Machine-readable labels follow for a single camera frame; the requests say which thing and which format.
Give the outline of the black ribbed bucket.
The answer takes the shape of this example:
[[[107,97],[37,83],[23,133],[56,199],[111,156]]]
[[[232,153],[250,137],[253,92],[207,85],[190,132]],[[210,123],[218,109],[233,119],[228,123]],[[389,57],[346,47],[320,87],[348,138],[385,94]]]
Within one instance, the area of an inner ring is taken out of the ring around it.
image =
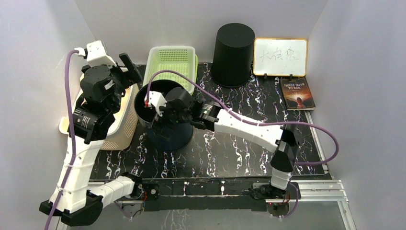
[[[255,33],[242,23],[228,23],[216,34],[212,80],[226,88],[238,88],[251,76]]]

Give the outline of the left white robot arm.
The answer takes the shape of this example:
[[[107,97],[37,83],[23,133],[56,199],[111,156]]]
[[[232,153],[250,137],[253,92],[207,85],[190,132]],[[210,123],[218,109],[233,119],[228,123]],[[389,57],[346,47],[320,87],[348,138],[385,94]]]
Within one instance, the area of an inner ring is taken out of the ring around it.
[[[99,187],[88,183],[96,156],[108,136],[114,115],[121,110],[126,90],[139,83],[141,76],[126,53],[119,58],[120,67],[108,55],[91,56],[90,50],[74,50],[85,57],[82,68],[81,94],[68,102],[68,148],[56,189],[40,204],[39,210],[51,217],[60,217],[70,227],[93,224],[102,210],[128,196],[138,199],[143,193],[141,180],[128,172]]]

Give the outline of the large dark blue bucket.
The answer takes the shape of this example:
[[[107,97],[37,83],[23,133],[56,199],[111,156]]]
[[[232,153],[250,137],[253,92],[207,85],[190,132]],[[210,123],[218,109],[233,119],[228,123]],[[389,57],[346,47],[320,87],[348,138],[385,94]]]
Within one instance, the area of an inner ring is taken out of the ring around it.
[[[153,121],[156,111],[145,107],[144,98],[147,93],[147,85],[143,86],[135,98],[135,112],[138,121],[144,128],[148,141],[153,147],[162,151],[177,151],[184,148],[192,139],[193,127],[188,123],[177,125],[174,129],[168,126],[163,127],[165,134],[169,136],[166,140],[154,133],[148,126]]]

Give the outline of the cream perforated laundry basket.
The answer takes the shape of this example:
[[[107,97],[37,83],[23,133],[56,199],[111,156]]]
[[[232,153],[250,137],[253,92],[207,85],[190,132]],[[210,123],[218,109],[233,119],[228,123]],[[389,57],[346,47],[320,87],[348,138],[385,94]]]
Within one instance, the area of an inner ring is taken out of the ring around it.
[[[113,114],[115,121],[109,127],[106,139],[100,146],[101,151],[124,150],[129,147],[138,122],[135,112],[135,98],[138,85],[125,74],[122,78],[125,95],[121,98],[120,110]]]

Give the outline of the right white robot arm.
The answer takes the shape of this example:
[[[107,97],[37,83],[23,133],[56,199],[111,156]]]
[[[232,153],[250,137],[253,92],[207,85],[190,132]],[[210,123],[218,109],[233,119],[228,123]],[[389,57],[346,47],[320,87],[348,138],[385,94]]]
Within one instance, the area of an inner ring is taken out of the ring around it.
[[[164,140],[174,137],[168,130],[189,124],[197,129],[243,138],[272,152],[270,194],[283,198],[288,193],[295,151],[299,146],[295,125],[260,123],[223,108],[217,101],[199,102],[182,87],[175,87],[168,93],[147,91],[144,102],[146,108],[155,110],[149,129]]]

